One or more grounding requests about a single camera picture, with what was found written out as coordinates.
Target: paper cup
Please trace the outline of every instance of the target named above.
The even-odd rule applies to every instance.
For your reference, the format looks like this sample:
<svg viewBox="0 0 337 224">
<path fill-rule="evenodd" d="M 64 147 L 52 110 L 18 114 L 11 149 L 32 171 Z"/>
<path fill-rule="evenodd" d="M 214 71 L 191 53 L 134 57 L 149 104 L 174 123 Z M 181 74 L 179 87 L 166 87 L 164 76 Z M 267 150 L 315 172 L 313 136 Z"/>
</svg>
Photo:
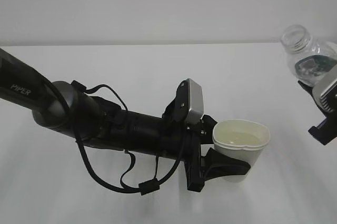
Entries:
<svg viewBox="0 0 337 224">
<path fill-rule="evenodd" d="M 226 120 L 213 128 L 214 149 L 228 157 L 247 162 L 253 167 L 270 140 L 267 127 L 248 120 Z M 246 175 L 225 176 L 230 182 L 240 182 Z"/>
</svg>

